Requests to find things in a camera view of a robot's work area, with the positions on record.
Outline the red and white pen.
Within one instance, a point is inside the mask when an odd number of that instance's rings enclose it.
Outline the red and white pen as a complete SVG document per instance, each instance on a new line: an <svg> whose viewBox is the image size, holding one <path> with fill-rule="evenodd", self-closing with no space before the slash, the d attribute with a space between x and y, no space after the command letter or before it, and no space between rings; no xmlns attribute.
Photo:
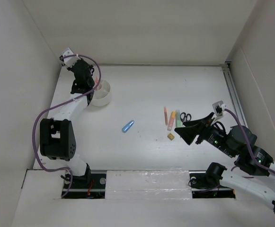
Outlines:
<svg viewBox="0 0 275 227"><path fill-rule="evenodd" d="M100 80L99 80L99 77L98 76L96 76L96 90L98 90L98 88L99 88L99 85L100 85Z"/></svg>

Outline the brown highlighter pen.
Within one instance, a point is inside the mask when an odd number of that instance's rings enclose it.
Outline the brown highlighter pen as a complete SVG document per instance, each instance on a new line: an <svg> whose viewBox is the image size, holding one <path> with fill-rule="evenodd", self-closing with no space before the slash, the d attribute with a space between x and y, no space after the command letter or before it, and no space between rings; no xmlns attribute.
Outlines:
<svg viewBox="0 0 275 227"><path fill-rule="evenodd" d="M168 125L168 112L166 106L164 106L164 119L165 119L165 125Z"/></svg>

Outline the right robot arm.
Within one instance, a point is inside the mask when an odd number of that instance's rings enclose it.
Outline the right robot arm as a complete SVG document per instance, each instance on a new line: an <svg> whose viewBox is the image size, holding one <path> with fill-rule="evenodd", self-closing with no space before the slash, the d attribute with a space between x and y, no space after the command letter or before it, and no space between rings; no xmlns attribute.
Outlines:
<svg viewBox="0 0 275 227"><path fill-rule="evenodd" d="M206 141L223 154L234 158L234 166L246 176L212 162L202 173L191 173L188 184L195 194L217 192L220 188L246 192L262 201L275 214L275 170L273 158L255 145L257 136L238 123L226 131L224 125L210 113L207 117L185 121L175 132L187 145Z"/></svg>

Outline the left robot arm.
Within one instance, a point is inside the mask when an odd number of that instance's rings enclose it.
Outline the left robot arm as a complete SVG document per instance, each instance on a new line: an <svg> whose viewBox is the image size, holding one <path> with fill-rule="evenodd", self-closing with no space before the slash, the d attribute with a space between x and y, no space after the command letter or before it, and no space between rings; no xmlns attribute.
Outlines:
<svg viewBox="0 0 275 227"><path fill-rule="evenodd" d="M76 154L76 140L72 122L92 101L95 81L94 67L79 56L62 57L67 70L74 74L70 102L50 119L40 122L40 153L51 160L63 161L72 171L80 187L91 183L90 167Z"/></svg>

